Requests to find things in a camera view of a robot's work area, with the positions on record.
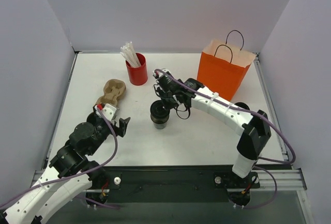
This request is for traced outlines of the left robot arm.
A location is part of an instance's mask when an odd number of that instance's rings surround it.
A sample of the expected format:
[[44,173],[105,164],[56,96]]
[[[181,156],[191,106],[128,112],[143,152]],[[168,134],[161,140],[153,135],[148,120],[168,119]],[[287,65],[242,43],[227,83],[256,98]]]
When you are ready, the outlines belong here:
[[1,211],[1,223],[41,223],[50,213],[43,207],[57,210],[82,191],[100,188],[109,180],[103,165],[89,161],[109,135],[123,137],[130,118],[120,119],[119,126],[96,114],[78,124],[63,147],[51,159],[37,182],[15,196],[14,204]]

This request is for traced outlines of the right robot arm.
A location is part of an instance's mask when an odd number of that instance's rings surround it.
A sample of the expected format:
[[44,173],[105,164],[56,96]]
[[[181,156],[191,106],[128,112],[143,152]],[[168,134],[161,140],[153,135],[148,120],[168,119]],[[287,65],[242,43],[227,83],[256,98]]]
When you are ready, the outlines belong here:
[[201,82],[189,78],[185,82],[170,79],[171,74],[154,74],[155,93],[167,110],[184,105],[201,110],[230,127],[238,136],[238,156],[229,174],[229,180],[236,187],[248,180],[248,174],[259,160],[259,156],[271,137],[270,127],[247,109],[234,105],[212,92]]

